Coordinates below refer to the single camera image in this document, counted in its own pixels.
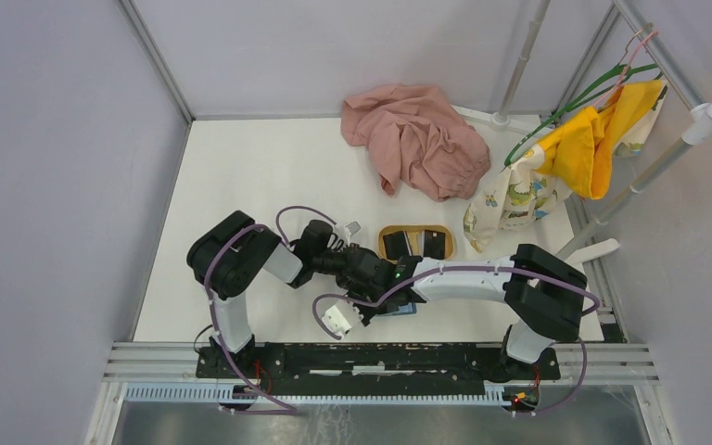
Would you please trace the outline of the yellow garment on hanger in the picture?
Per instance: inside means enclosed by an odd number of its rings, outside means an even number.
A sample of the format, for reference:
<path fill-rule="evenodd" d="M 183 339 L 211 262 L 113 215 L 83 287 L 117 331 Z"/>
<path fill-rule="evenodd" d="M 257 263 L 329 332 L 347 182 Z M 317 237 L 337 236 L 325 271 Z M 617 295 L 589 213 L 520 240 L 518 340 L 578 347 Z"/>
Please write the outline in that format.
<path fill-rule="evenodd" d="M 611 182 L 616 144 L 666 90 L 664 80 L 627 83 L 602 108 L 585 107 L 538 141 L 544 161 L 536 172 L 558 177 L 581 197 L 603 198 Z"/>

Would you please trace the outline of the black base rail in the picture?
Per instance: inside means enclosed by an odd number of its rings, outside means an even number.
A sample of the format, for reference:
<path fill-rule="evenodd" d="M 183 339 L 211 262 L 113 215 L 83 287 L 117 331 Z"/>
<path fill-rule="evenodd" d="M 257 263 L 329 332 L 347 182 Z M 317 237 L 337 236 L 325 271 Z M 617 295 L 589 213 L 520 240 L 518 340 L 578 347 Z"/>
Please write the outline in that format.
<path fill-rule="evenodd" d="M 481 395 L 486 384 L 554 381 L 561 372 L 548 348 L 535 364 L 516 362 L 497 344 L 261 343 L 256 361 L 233 370 L 211 344 L 198 352 L 196 376 L 258 378 L 274 396 Z"/>

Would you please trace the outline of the white clothes rack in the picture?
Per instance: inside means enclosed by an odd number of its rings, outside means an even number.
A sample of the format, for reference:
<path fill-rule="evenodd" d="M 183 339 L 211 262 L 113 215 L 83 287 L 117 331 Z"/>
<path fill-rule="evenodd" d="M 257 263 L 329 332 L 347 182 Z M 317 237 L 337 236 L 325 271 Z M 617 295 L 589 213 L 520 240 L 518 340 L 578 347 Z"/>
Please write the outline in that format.
<path fill-rule="evenodd" d="M 580 96 L 559 109 L 571 118 L 543 137 L 541 124 L 510 151 L 504 168 L 473 198 L 464 214 L 464 236 L 482 252 L 497 235 L 524 229 L 544 218 L 571 195 L 597 200 L 609 189 L 613 159 L 621 148 L 637 151 L 653 128 L 663 97 L 673 90 L 689 106 L 692 124 L 679 140 L 635 179 L 601 213 L 557 253 L 566 260 L 641 194 L 690 148 L 712 134 L 712 102 L 706 103 L 679 70 L 666 48 L 657 41 L 656 29 L 642 20 L 630 1 L 615 1 L 623 17 L 648 52 L 656 78 L 631 83 L 629 78 L 645 67 L 623 57 L 611 70 L 588 86 Z"/>

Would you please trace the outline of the dark grey credit card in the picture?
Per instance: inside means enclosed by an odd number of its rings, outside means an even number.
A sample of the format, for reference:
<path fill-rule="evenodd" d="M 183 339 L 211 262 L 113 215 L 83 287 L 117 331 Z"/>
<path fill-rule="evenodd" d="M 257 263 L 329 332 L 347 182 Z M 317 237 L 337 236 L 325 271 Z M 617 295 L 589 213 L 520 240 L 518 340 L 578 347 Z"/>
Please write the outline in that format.
<path fill-rule="evenodd" d="M 381 239 L 386 258 L 389 261 L 398 261 L 411 254 L 410 241 L 404 231 L 385 234 Z"/>

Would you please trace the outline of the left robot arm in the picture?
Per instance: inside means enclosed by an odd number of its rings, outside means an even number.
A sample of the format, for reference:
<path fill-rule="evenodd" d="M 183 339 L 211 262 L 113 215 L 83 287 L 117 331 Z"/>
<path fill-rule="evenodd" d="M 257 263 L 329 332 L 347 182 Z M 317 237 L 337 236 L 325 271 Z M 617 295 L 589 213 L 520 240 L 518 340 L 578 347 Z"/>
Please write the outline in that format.
<path fill-rule="evenodd" d="M 210 344 L 220 352 L 218 364 L 236 378 L 247 375 L 256 361 L 247 290 L 259 272 L 292 288 L 316 274 L 332 276 L 346 297 L 357 300 L 364 321 L 383 311 L 373 303 L 404 276 L 372 250 L 346 243 L 329 218 L 309 221 L 299 238 L 288 240 L 241 210 L 196 240 L 185 261 L 207 294 L 214 330 Z"/>

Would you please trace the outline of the pink clothes hanger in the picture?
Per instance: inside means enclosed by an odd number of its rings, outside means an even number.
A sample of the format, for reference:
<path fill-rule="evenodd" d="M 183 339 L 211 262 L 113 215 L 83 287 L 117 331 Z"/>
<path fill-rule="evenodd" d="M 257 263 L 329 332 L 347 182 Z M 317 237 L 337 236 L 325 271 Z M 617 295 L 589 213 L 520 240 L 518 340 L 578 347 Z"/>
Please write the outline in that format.
<path fill-rule="evenodd" d="M 623 81 L 627 78 L 629 69 L 631 68 L 631 64 L 635 60 L 635 58 L 639 55 L 642 49 L 646 47 L 646 44 L 653 39 L 655 36 L 659 34 L 659 30 L 652 30 L 649 32 L 645 37 L 643 37 L 638 44 L 635 46 L 633 52 L 631 53 L 631 56 L 628 58 L 627 63 L 625 64 L 624 68 L 622 71 L 618 74 L 616 82 L 613 84 L 612 87 L 610 87 L 606 92 L 604 92 L 595 102 L 593 102 L 591 105 L 594 108 L 598 108 L 602 106 L 607 99 L 618 89 L 618 87 L 623 83 Z"/>

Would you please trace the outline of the blue card holder wallet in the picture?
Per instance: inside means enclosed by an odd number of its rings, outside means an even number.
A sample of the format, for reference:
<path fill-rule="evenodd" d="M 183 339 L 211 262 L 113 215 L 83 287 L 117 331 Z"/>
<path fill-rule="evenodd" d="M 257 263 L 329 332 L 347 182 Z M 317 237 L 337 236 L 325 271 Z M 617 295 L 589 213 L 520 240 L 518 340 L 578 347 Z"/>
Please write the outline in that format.
<path fill-rule="evenodd" d="M 386 303 L 376 310 L 377 316 L 404 316 L 413 315 L 416 313 L 416 304 L 413 302 L 407 302 L 403 304 Z"/>

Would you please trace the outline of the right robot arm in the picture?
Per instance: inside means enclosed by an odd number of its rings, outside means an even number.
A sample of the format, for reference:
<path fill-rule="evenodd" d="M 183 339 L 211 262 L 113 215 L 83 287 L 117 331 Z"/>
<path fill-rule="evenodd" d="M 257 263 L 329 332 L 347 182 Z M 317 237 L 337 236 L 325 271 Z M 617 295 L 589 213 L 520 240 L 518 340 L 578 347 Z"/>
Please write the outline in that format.
<path fill-rule="evenodd" d="M 595 300 L 586 287 L 586 276 L 575 267 L 536 245 L 521 244 L 509 256 L 483 261 L 406 256 L 379 266 L 363 290 L 349 294 L 380 310 L 405 300 L 503 303 L 517 320 L 498 364 L 505 375 L 521 378 L 551 345 L 579 340 L 584 304 Z"/>

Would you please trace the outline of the pink crumpled cloth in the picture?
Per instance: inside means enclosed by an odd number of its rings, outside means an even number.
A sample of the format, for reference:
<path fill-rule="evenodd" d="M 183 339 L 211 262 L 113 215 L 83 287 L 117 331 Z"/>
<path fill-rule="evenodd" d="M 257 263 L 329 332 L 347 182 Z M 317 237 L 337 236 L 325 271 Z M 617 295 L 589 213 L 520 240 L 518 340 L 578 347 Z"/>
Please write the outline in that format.
<path fill-rule="evenodd" d="M 485 139 L 432 84 L 393 83 L 346 97 L 340 131 L 366 149 L 389 196 L 407 184 L 437 202 L 468 199 L 491 168 Z"/>

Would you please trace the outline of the green clothes hanger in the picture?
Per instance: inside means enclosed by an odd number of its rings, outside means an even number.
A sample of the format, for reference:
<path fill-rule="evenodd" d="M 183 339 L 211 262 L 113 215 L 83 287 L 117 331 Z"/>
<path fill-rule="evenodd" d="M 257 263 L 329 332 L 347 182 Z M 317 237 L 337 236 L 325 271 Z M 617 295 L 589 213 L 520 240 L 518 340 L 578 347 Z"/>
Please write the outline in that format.
<path fill-rule="evenodd" d="M 607 94 L 610 89 L 608 87 L 600 89 L 603 84 L 607 84 L 609 81 L 617 78 L 620 74 L 623 74 L 624 77 L 619 83 L 620 85 L 622 85 L 623 83 L 627 82 L 633 75 L 644 73 L 650 70 L 656 70 L 656 76 L 654 77 L 654 80 L 660 80 L 662 78 L 662 71 L 655 63 L 642 65 L 637 68 L 632 68 L 629 64 L 615 65 L 613 68 L 603 73 L 591 84 L 585 87 L 579 95 L 576 95 L 574 98 L 566 102 L 549 118 L 547 118 L 545 121 L 542 121 L 536 128 L 527 133 L 519 142 L 517 142 L 515 146 L 506 155 L 503 161 L 503 166 L 508 167 L 512 162 L 514 162 L 517 157 L 520 156 L 520 149 L 525 145 L 525 143 L 528 142 L 533 136 L 539 134 L 548 125 L 554 123 L 556 120 L 559 120 L 563 115 L 573 110 L 576 110 L 577 108 L 581 108 L 588 103 L 593 102 L 597 97 L 601 97 L 602 95 Z"/>

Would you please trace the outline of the dinosaur print cloth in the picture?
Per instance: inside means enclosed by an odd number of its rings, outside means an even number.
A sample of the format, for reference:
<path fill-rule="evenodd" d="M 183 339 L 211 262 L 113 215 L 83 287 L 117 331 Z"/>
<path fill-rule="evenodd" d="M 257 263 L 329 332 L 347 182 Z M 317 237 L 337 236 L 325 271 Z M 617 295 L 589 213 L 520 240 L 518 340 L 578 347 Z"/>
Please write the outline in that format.
<path fill-rule="evenodd" d="M 657 98 L 652 110 L 619 139 L 612 161 L 625 136 L 637 131 L 640 123 L 646 123 L 658 112 L 667 91 L 668 83 L 666 92 Z M 463 230 L 475 251 L 485 252 L 500 232 L 523 229 L 553 212 L 569 196 L 577 195 L 558 177 L 536 172 L 544 161 L 543 150 L 537 146 L 539 140 L 541 138 L 496 178 L 482 185 L 471 200 L 464 213 Z"/>

